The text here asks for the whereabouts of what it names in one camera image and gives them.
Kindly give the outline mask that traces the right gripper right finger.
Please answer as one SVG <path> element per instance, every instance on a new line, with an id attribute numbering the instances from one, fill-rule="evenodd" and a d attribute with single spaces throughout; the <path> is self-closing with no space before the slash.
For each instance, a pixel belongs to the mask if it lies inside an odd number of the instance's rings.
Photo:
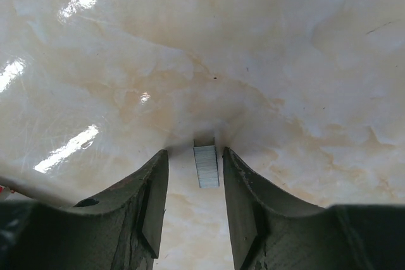
<path id="1" fill-rule="evenodd" d="M 236 269 L 403 269 L 404 206 L 322 208 L 223 152 L 227 217 Z"/>

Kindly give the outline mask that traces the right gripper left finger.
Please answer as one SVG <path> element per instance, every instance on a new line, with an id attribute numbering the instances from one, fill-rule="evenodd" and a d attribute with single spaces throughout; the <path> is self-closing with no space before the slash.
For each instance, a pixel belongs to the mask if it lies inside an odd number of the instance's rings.
<path id="1" fill-rule="evenodd" d="M 72 207 L 1 203 L 2 269 L 151 269 L 159 255 L 168 152 Z"/>

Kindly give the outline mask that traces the small staple strip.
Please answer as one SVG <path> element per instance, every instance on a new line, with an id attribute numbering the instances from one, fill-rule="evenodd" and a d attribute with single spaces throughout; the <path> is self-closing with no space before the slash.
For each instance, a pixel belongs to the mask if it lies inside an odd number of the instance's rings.
<path id="1" fill-rule="evenodd" d="M 200 188 L 220 186 L 215 138 L 195 140 L 193 145 L 197 179 Z"/>

